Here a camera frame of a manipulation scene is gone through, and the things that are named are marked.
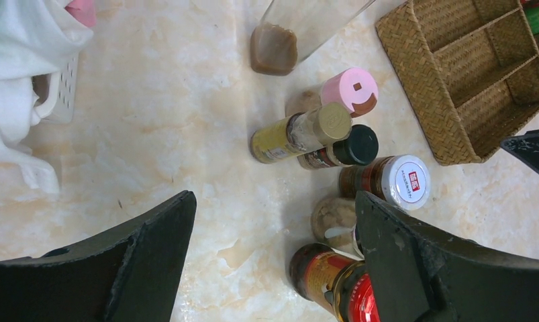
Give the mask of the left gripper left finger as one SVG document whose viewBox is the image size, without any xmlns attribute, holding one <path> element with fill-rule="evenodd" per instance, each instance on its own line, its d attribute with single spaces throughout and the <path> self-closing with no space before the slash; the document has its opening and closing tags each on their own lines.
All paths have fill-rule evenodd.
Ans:
<svg viewBox="0 0 539 322">
<path fill-rule="evenodd" d="M 182 191 L 39 258 L 0 261 L 0 321 L 169 321 L 196 209 Z"/>
</svg>

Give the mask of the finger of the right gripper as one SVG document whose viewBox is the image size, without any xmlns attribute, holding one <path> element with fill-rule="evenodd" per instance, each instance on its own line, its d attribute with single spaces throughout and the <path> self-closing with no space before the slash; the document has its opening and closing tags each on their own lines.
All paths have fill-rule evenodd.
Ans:
<svg viewBox="0 0 539 322">
<path fill-rule="evenodd" d="M 539 129 L 505 138 L 500 147 L 539 174 Z"/>
</svg>

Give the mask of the tall glass oil bottle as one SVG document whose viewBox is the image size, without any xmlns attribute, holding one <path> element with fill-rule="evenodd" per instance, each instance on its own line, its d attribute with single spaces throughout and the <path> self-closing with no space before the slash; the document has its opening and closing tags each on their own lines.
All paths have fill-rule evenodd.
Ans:
<svg viewBox="0 0 539 322">
<path fill-rule="evenodd" d="M 253 71 L 286 76 L 373 1 L 271 1 L 250 37 Z"/>
</svg>

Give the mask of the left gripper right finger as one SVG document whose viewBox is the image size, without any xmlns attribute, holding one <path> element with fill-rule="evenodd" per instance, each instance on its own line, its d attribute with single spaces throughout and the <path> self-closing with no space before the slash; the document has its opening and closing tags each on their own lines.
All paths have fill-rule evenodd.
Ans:
<svg viewBox="0 0 539 322">
<path fill-rule="evenodd" d="M 360 191 L 357 228 L 382 321 L 539 321 L 539 260 L 463 239 Z"/>
</svg>

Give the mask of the woven wicker divided tray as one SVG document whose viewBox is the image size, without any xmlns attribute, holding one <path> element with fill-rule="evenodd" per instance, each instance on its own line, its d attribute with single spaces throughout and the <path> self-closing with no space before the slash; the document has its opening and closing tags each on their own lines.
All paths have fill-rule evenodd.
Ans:
<svg viewBox="0 0 539 322">
<path fill-rule="evenodd" d="M 406 1 L 375 28 L 439 164 L 487 161 L 539 113 L 519 1 Z"/>
</svg>

